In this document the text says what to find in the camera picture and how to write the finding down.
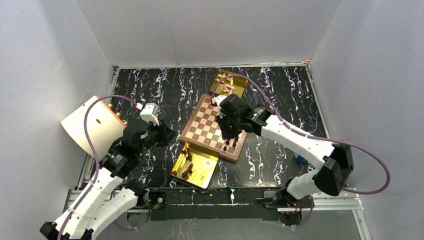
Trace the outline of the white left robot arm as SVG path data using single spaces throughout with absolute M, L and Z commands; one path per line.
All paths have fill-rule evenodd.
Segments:
M 177 136 L 163 121 L 156 125 L 137 120 L 123 129 L 80 195 L 55 221 L 45 222 L 40 233 L 48 240 L 94 240 L 127 210 L 151 203 L 149 191 L 137 180 L 124 183 L 152 148 L 165 148 Z

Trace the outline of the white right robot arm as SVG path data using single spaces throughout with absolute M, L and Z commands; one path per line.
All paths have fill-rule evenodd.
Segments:
M 269 107 L 252 108 L 236 94 L 217 95 L 210 102 L 218 109 L 215 121 L 224 140 L 235 139 L 242 132 L 254 133 L 283 145 L 314 167 L 313 171 L 293 177 L 284 185 L 281 199 L 286 206 L 295 207 L 302 198 L 315 193 L 340 194 L 354 169 L 349 145 L 317 139 L 280 120 Z

